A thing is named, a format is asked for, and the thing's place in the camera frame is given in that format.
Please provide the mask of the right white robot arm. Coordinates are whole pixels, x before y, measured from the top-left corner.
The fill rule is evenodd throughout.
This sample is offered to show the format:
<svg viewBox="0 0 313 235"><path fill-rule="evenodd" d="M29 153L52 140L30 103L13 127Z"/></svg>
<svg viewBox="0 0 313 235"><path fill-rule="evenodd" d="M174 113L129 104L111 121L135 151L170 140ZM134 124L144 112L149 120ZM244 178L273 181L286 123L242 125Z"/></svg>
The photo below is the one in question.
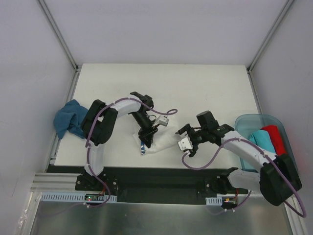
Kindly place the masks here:
<svg viewBox="0 0 313 235"><path fill-rule="evenodd" d="M199 127L184 125L177 131L181 135L178 146L183 155L195 156L199 144L210 142L221 151L226 149L248 162L254 172L231 167L209 183L215 193L227 194L237 188L261 193L272 205L279 206L290 197L300 200L298 191L302 183L292 158L288 154L269 152L240 135L228 124L220 125L210 111L197 115Z"/></svg>

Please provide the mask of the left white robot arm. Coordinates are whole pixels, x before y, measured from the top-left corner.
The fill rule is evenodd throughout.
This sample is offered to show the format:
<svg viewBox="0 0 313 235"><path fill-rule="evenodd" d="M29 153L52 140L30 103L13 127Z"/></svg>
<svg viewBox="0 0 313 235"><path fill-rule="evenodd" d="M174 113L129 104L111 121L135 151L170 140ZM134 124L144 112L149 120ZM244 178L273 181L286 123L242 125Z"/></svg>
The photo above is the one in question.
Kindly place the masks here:
<svg viewBox="0 0 313 235"><path fill-rule="evenodd" d="M139 125L138 137L146 147L151 147L157 126L148 117L147 112L154 108L153 99L148 95L132 92L111 104L95 100L81 124L86 138L87 161L84 167L89 175L86 181L92 190L103 186L103 157L106 142L112 136L116 120L125 115L132 115Z"/></svg>

